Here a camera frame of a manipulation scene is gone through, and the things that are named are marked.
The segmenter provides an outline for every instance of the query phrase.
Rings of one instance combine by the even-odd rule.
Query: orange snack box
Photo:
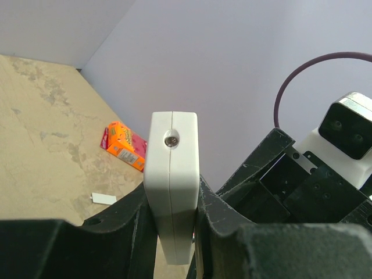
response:
[[[102,141],[104,139],[106,144],[102,146],[101,143],[101,147],[106,147],[108,152],[137,170],[144,170],[147,142],[139,135],[132,132],[123,123],[115,121],[105,129]]]

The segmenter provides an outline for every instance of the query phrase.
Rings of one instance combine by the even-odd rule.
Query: screw hole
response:
[[[100,218],[90,218],[84,222],[84,225],[93,226],[93,225],[98,225],[100,223],[102,223],[102,220]]]

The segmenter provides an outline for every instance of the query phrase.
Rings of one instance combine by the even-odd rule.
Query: beige floor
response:
[[[92,192],[132,191],[142,173],[99,147],[119,120],[70,66],[0,56],[0,219],[63,218],[80,225],[106,208]],[[154,278],[185,278],[158,245]]]

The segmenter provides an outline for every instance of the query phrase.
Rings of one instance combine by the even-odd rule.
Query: light gray wall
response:
[[[368,0],[137,0],[82,73],[145,138],[152,112],[197,112],[201,172],[216,190],[273,128],[294,68],[327,52],[372,52],[371,13]],[[303,139],[341,95],[372,96],[371,79],[366,62],[314,66],[285,93],[282,128]]]
[[[0,53],[82,68],[135,0],[0,0]]]

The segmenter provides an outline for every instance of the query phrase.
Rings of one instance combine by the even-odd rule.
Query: screw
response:
[[[165,140],[164,140],[164,143],[166,146],[168,147],[174,147],[178,144],[178,138],[176,137],[167,137]]]

